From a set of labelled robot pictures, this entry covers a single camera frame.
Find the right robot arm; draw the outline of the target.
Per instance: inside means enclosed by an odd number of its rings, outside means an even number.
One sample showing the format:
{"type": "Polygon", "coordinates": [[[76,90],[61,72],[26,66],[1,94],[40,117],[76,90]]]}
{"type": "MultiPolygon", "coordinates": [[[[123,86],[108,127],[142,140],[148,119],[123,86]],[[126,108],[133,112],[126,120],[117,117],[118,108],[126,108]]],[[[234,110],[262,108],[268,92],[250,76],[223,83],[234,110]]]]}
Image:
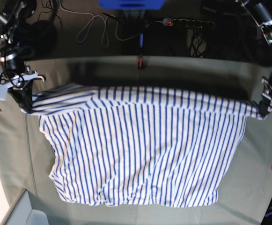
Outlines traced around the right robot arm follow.
{"type": "Polygon", "coordinates": [[[23,54],[34,48],[35,40],[26,19],[37,7],[35,0],[8,0],[0,13],[0,101],[10,95],[26,113],[33,110],[32,86],[35,80],[45,81],[45,76],[25,65],[23,54]]]}

